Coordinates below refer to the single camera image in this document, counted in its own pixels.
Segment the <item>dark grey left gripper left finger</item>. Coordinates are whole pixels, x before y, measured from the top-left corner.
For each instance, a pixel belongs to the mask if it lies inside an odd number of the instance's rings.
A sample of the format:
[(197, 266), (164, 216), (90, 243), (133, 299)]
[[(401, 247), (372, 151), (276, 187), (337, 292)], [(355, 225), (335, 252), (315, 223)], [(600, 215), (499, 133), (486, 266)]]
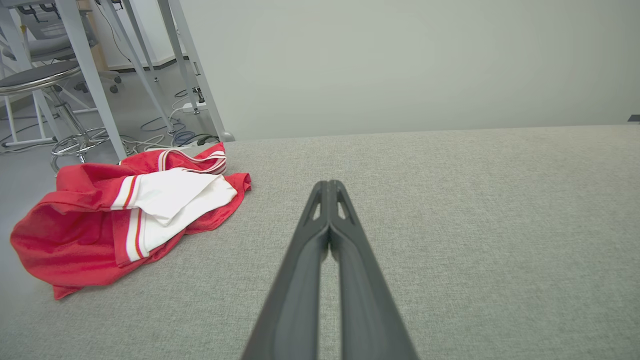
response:
[(242, 354), (243, 360), (318, 357), (320, 274), (329, 245), (329, 183), (316, 183)]

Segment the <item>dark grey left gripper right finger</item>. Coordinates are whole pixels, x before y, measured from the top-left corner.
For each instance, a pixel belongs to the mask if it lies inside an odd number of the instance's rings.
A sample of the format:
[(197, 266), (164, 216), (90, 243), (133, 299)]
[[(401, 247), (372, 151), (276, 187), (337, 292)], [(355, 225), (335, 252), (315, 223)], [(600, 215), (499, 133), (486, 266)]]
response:
[(329, 244), (339, 267), (342, 358), (418, 359), (354, 205), (339, 180), (329, 182)]

